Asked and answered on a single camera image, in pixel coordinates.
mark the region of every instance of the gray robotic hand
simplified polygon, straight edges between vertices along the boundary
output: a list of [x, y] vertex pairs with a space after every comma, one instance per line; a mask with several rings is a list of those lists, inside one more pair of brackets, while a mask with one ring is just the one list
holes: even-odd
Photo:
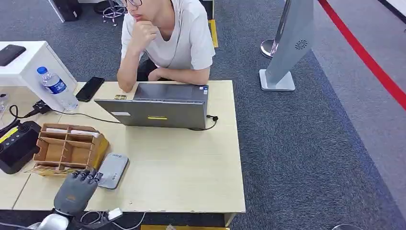
[[55, 210], [68, 216], [84, 211], [102, 176], [97, 170], [74, 171], [69, 174], [55, 196]]

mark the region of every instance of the laptop lid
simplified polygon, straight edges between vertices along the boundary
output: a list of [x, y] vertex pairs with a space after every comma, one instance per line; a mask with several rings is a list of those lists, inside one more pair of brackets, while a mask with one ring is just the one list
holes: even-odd
[[94, 101], [127, 126], [206, 128], [203, 102], [100, 99]]

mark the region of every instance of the glasses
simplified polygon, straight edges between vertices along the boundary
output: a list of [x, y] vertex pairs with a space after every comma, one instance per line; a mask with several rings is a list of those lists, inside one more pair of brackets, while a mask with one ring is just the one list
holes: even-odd
[[133, 5], [133, 6], [141, 6], [142, 5], [142, 0], [119, 0], [119, 5], [128, 6], [128, 2]]

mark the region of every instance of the white t-shirt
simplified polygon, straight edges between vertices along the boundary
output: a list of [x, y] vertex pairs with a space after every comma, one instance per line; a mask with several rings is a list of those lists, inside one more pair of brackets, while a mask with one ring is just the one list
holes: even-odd
[[[158, 32], [144, 52], [159, 67], [195, 70], [210, 67], [215, 52], [203, 5], [198, 0], [172, 0], [172, 4], [175, 28], [170, 40], [165, 41]], [[121, 58], [127, 52], [134, 23], [130, 14], [124, 16]]]

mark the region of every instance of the smartphone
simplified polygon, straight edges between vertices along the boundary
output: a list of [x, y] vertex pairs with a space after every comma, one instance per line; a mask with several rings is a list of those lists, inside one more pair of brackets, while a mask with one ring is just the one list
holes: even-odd
[[104, 78], [91, 78], [83, 88], [76, 94], [76, 98], [80, 102], [88, 102], [95, 95], [100, 86], [102, 86]]
[[0, 66], [7, 66], [25, 50], [27, 49], [23, 46], [8, 45], [4, 47], [0, 50]]

